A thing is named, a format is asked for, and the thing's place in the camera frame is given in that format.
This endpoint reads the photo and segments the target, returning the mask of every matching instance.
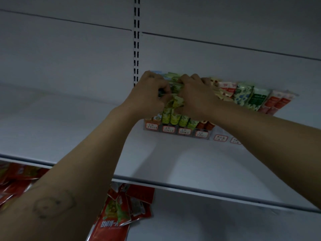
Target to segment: hand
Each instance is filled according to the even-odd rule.
[[[166,95],[158,98],[160,88],[164,89]],[[159,74],[146,71],[121,107],[131,110],[137,120],[152,118],[161,113],[172,98],[168,81]]]
[[[185,101],[183,107],[175,109],[175,113],[182,114],[197,121],[211,121],[215,105],[221,101],[211,89],[209,78],[200,78],[197,74],[184,74],[178,82],[184,84],[178,96]]]

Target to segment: price tag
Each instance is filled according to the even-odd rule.
[[[146,123],[146,128],[147,129],[151,129],[151,130],[157,130],[158,129],[158,125],[155,123]]]
[[[195,136],[196,136],[196,137],[201,137],[201,138],[207,138],[208,132],[196,131]]]
[[[217,135],[214,136],[214,140],[220,141],[220,142],[226,142],[227,139],[228,139],[228,137],[225,136],[225,135],[217,134]]]
[[[175,127],[173,126],[163,126],[163,132],[165,133],[174,133]]]
[[[179,129],[179,134],[190,135],[191,132],[192,132],[191,129],[184,129],[184,128]]]
[[[239,140],[238,140],[237,138],[235,138],[235,137],[233,137],[230,142],[231,142],[232,144],[237,144],[237,145],[241,145],[241,144],[242,144],[242,143],[239,142]]]

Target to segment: person's right arm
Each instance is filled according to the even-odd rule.
[[[221,101],[196,74],[183,75],[181,80],[184,88],[179,96],[185,105],[178,113],[228,131],[288,186],[321,209],[321,130]]]

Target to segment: skin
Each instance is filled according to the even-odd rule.
[[[181,82],[179,96],[185,105],[176,113],[227,130],[279,178],[321,207],[321,130],[220,101],[209,79],[197,74],[183,75]],[[159,88],[166,92],[160,99]],[[85,240],[132,127],[162,112],[172,98],[170,92],[160,75],[145,72],[123,104],[0,213],[0,240]]]

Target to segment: person's left arm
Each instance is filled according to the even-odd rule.
[[[159,88],[168,93],[161,99]],[[145,72],[123,104],[0,213],[0,240],[85,240],[132,127],[162,112],[170,92],[160,75]]]

